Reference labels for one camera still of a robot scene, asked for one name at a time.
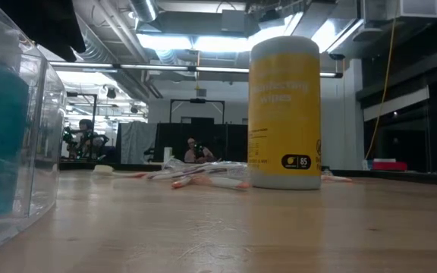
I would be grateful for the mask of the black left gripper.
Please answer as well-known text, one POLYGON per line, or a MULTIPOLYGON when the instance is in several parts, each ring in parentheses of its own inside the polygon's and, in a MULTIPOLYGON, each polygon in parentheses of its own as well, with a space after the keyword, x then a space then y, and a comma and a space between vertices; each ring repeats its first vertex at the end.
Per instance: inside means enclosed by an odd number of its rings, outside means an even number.
POLYGON ((86 51, 73 0, 0 0, 2 9, 36 44, 65 61, 86 51))

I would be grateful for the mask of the silver ventilation duct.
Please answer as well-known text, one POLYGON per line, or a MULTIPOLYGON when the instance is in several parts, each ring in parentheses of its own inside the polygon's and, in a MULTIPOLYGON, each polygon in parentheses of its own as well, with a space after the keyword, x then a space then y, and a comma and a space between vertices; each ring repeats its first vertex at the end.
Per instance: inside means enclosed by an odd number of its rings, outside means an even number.
POLYGON ((129 0, 132 11, 140 22, 154 21, 159 14, 155 0, 129 0))

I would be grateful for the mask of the bright ceiling light panel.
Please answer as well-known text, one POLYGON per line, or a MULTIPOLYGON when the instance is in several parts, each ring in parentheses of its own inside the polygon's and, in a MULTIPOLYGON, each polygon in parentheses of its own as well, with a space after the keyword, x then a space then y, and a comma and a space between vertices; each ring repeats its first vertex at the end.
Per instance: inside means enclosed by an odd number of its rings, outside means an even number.
POLYGON ((279 20, 283 23, 281 26, 267 27, 249 37, 137 34, 137 38, 141 46, 155 51, 193 49, 201 52, 248 52, 267 39, 290 36, 302 16, 303 12, 289 15, 279 20))

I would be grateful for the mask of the black partition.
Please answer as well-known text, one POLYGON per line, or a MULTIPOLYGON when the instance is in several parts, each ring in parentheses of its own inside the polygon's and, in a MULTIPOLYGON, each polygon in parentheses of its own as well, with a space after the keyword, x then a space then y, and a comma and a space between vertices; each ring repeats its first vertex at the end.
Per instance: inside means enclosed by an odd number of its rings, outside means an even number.
POLYGON ((216 158, 224 161, 247 161, 247 125, 160 123, 156 129, 154 161, 163 160, 164 148, 171 147, 172 155, 183 160, 189 138, 208 148, 216 158))

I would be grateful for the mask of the ceiling light strip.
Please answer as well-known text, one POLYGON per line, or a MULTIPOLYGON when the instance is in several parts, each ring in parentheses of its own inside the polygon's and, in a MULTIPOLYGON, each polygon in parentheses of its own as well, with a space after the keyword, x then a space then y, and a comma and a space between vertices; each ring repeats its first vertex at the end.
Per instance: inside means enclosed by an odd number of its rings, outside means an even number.
POLYGON ((66 62, 50 61, 54 68, 76 68, 88 71, 117 71, 117 70, 142 70, 142 71, 172 71, 192 73, 223 73, 223 74, 249 74, 248 68, 235 67, 204 67, 196 65, 168 65, 168 64, 107 64, 91 62, 66 62))

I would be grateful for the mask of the person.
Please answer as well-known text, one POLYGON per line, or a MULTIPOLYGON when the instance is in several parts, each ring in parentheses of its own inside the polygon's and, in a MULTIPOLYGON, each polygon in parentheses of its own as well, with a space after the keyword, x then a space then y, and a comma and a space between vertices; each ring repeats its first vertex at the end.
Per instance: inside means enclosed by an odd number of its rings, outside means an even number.
POLYGON ((93 121, 81 119, 78 129, 64 129, 63 141, 67 144, 70 159, 97 160, 103 157, 103 149, 109 138, 95 131, 93 121))
POLYGON ((189 149, 185 152, 186 163, 205 163, 215 161, 213 153, 202 144, 199 144, 193 137, 187 140, 189 149))

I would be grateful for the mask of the white vent unit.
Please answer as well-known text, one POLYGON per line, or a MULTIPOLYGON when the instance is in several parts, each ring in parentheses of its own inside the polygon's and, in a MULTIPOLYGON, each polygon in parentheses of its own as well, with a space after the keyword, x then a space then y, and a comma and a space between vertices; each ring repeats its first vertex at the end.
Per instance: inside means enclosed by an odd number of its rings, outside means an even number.
POLYGON ((362 0, 362 5, 367 20, 437 18, 437 0, 362 0))

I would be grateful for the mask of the grey ceiling box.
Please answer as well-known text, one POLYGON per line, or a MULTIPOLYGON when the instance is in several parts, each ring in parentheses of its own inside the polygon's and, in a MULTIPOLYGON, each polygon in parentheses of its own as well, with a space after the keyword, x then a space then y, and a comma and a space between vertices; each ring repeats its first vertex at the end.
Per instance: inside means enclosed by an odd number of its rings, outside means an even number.
POLYGON ((243 11, 222 10, 221 31, 243 33, 246 26, 246 15, 243 11))

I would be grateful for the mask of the grey cloth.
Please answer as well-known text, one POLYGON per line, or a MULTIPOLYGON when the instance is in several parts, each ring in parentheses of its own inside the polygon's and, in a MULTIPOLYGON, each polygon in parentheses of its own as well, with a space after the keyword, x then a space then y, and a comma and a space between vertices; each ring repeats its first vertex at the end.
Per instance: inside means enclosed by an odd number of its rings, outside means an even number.
POLYGON ((155 146, 157 124, 133 121, 120 124, 120 128, 121 163, 146 164, 149 156, 145 151, 155 146))

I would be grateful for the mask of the yellow disinfecting wipes canister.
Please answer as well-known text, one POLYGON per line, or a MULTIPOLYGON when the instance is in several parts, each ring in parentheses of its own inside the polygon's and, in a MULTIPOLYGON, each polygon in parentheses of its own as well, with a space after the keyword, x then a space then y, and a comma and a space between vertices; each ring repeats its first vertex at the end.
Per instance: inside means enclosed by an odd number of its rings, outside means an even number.
POLYGON ((278 36, 250 52, 248 158, 255 187, 321 187, 319 47, 302 36, 278 36))

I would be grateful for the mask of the purple toothbrush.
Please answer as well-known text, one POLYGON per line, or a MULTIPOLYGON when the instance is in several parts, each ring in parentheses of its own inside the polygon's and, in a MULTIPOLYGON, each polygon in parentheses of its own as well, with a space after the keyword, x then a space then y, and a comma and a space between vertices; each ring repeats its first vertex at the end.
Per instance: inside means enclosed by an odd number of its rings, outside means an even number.
POLYGON ((200 168, 200 167, 206 167, 206 166, 212 166, 214 168, 246 168, 247 163, 243 162, 227 162, 227 161, 219 161, 219 162, 205 162, 205 163, 186 163, 182 162, 176 158, 169 159, 167 162, 162 164, 162 170, 172 170, 172 171, 178 171, 178 170, 184 170, 188 168, 200 168))
POLYGON ((236 168, 234 166, 214 166, 208 165, 201 168, 186 169, 183 171, 171 171, 163 172, 158 171, 155 173, 150 173, 146 176, 147 179, 155 180, 165 180, 165 179, 175 179, 179 177, 189 177, 194 175, 212 175, 212 176, 226 176, 226 177, 246 177, 248 175, 246 168, 236 168))

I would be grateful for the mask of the unwrapped orange white toothbrush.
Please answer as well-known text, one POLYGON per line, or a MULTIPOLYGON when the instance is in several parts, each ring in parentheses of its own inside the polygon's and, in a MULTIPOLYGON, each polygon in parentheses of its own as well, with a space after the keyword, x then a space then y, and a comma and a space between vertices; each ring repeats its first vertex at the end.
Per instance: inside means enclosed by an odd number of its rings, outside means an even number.
POLYGON ((146 173, 118 173, 114 171, 114 168, 109 165, 96 165, 93 169, 93 174, 101 177, 126 177, 126 178, 140 178, 145 177, 146 173))

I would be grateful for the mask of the clear acrylic organizer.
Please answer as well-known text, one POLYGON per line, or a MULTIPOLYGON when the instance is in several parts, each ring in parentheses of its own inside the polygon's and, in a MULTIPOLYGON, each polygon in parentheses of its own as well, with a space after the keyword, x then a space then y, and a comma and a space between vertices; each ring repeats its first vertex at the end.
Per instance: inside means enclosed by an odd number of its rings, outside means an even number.
POLYGON ((44 54, 2 9, 0 22, 18 33, 19 75, 29 86, 24 138, 19 153, 12 158, 18 165, 13 212, 0 218, 1 246, 55 204, 67 94, 44 54))

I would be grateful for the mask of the red box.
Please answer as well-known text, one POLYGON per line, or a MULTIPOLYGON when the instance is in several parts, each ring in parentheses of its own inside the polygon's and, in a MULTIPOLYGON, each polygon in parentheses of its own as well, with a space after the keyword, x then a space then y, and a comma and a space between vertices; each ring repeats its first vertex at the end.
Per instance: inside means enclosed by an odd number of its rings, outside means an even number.
POLYGON ((404 162, 373 162, 374 171, 406 171, 407 164, 404 162))

